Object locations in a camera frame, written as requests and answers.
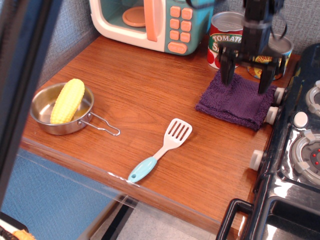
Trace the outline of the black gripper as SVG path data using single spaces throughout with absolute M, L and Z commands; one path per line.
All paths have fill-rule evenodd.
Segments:
M 273 18 L 263 20 L 244 18 L 242 40 L 240 43 L 221 42 L 219 44 L 218 60 L 222 83 L 228 86 L 234 76 L 236 65 L 255 66 L 258 56 L 271 57 L 274 62 L 263 63 L 258 93 L 264 94 L 275 76 L 279 74 L 279 63 L 284 63 L 287 57 L 269 46 L 270 36 L 273 35 Z

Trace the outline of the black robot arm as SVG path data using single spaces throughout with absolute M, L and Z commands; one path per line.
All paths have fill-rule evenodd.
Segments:
M 258 93 L 264 94 L 274 76 L 283 73 L 287 56 L 269 45 L 273 30 L 273 17 L 280 15 L 283 0 L 244 0 L 244 19 L 240 43 L 218 44 L 221 80 L 229 85 L 236 65 L 262 70 Z

